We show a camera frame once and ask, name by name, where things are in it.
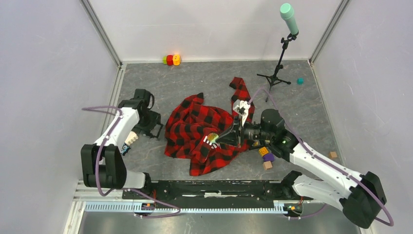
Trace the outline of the red black plaid shirt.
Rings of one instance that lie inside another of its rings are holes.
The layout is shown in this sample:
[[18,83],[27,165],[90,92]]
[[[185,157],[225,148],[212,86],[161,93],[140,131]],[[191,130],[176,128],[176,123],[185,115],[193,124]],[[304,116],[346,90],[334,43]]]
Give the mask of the red black plaid shirt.
[[172,111],[165,126],[164,154],[189,159],[190,176],[202,176],[227,166],[254,143],[246,140],[240,148],[210,143],[208,134],[220,134],[229,128],[236,113],[203,103],[203,93],[185,98]]

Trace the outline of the black square frame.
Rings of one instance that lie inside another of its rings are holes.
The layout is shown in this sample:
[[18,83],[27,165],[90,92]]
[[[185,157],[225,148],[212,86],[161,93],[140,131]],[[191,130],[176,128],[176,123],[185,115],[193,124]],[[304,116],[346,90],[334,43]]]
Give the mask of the black square frame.
[[160,134],[164,125],[162,123],[156,123],[153,126],[139,127],[136,132],[139,137],[147,137],[154,140],[160,140]]

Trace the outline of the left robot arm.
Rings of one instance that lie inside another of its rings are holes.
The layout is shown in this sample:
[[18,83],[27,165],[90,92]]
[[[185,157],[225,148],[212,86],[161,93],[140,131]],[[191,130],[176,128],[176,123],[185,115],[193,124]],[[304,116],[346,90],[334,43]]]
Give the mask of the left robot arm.
[[140,198],[152,195],[149,175],[128,171],[122,158],[123,147],[139,135],[159,138],[155,127],[162,128],[161,115],[152,110],[154,95],[145,89],[136,89],[131,99],[123,100],[108,128],[94,143],[85,144],[80,151],[83,182],[87,187],[105,189],[134,188]]

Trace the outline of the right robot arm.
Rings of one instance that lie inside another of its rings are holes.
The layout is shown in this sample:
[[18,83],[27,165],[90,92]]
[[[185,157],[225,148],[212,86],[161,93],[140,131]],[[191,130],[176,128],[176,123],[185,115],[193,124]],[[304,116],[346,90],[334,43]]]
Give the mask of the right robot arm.
[[345,168],[321,155],[301,138],[286,129],[278,110],[266,109],[258,124],[245,120],[246,109],[234,118],[233,123],[214,139],[220,144],[243,146],[246,140],[259,140],[278,158],[306,169],[319,179],[291,171],[281,186],[282,195],[288,199],[296,196],[321,201],[342,211],[345,217],[360,228],[367,229],[387,202],[379,177]]

